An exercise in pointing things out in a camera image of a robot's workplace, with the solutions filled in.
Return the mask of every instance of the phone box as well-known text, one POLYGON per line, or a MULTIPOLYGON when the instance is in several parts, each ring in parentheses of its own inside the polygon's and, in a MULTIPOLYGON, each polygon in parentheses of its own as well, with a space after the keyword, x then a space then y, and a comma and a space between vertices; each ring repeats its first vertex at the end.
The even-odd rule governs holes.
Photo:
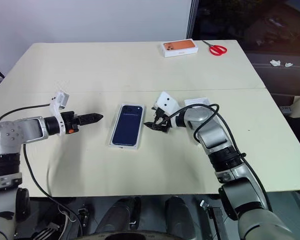
POLYGON ((198 52, 198 46, 190 38, 179 41, 169 41, 161 43, 161 49, 165 58, 194 54, 198 52))
POLYGON ((121 104, 120 109, 119 109, 119 111, 117 113, 117 116, 116 116, 114 127, 112 129, 112 134, 111 134, 109 146, 111 146, 111 147, 117 147, 117 148, 121 148, 121 149, 122 148, 124 148, 124 149, 137 149, 139 147, 142 125, 144 124, 144 114, 145 114, 145 111, 146 111, 146 108, 142 104, 125 104, 125 103, 121 104), (115 135, 116 127, 118 125, 120 113, 122 111, 123 106, 138 106, 138 107, 142 108, 142 114, 141 114, 139 129, 138 129, 138 137, 137 137, 137 140, 136 140, 136 144, 133 145, 133 146, 113 144, 113 138, 114 138, 114 135, 115 135))

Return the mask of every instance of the blue smartphone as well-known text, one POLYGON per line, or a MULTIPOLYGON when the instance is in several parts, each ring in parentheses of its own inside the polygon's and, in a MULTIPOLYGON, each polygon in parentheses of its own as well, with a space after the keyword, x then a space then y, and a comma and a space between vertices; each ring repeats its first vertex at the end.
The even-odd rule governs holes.
POLYGON ((137 144, 143 107, 123 105, 112 137, 112 144, 133 147, 137 144))

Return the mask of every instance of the orange phone box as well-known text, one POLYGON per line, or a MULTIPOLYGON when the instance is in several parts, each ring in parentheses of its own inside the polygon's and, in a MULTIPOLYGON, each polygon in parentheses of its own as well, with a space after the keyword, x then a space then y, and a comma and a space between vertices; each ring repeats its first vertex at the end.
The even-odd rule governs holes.
POLYGON ((198 46, 191 38, 186 40, 163 42, 161 43, 161 49, 165 58, 194 54, 198 52, 198 46))

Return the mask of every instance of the floor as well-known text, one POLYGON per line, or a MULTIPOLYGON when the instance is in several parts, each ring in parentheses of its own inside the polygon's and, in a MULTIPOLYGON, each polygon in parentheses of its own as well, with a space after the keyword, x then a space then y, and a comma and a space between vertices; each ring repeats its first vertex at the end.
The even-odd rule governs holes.
MULTIPOLYGON (((82 204, 90 205, 93 207, 94 212, 91 214, 87 232, 92 234, 98 223, 106 211, 121 197, 79 197, 71 202, 69 206, 76 210, 82 204)), ((141 215, 139 230, 153 230, 159 232, 166 231, 164 207, 165 201, 170 198, 170 195, 154 195, 154 196, 141 196, 141 215)), ((213 221, 210 220, 210 229, 201 229, 201 222, 198 216, 198 202, 202 199, 208 199, 210 205, 213 207, 222 207, 219 199, 210 199, 206 195, 179 195, 187 204, 194 221, 195 230, 198 240, 206 240, 203 238, 202 230, 211 232, 213 240, 217 239, 216 231, 214 230, 213 221)), ((274 212, 283 220, 283 222, 292 230, 297 240, 300 240, 300 196, 295 192, 271 192, 269 193, 270 202, 274 212)), ((18 238, 30 237, 35 230, 43 228, 43 224, 37 225, 40 219, 47 217, 49 209, 56 207, 48 201, 31 201, 31 216, 18 226, 18 238)), ((239 240, 238 224, 236 221, 231 220, 223 211, 223 221, 228 234, 229 240, 239 240)), ((66 231, 63 239, 73 239, 78 231, 77 225, 73 223, 66 231)))

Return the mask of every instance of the red scissors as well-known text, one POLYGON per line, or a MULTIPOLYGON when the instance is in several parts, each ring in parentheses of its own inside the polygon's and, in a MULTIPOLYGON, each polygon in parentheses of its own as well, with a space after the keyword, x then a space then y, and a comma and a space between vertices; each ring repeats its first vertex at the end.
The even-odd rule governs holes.
POLYGON ((209 46, 209 51, 215 56, 221 56, 222 54, 225 54, 228 50, 224 46, 219 45, 212 45, 206 41, 203 41, 205 44, 209 46))

